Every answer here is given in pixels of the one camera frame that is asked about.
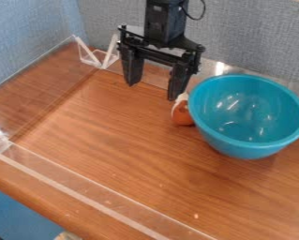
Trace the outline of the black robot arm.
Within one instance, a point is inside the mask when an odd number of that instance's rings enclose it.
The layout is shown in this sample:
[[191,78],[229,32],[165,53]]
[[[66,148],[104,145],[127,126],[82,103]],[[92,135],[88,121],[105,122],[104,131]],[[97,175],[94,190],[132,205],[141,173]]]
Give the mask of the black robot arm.
[[189,77],[196,74],[205,47],[187,39],[187,19],[199,21],[205,14],[192,18],[189,0],[147,0],[144,26],[121,24],[117,51],[121,56],[123,75],[128,86],[141,81],[144,61],[151,60],[171,67],[168,100],[184,92]]

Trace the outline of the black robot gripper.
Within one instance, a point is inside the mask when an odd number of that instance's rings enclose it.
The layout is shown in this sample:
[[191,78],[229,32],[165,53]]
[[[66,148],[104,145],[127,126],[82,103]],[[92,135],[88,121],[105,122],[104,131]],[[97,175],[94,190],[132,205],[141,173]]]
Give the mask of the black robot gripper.
[[200,55],[205,47],[183,34],[164,42],[148,37],[143,27],[121,24],[117,29],[120,32],[117,50],[128,86],[133,86],[141,80],[145,59],[167,66],[179,62],[172,67],[168,83],[168,100],[175,100],[187,88],[189,68],[197,68],[200,65]]

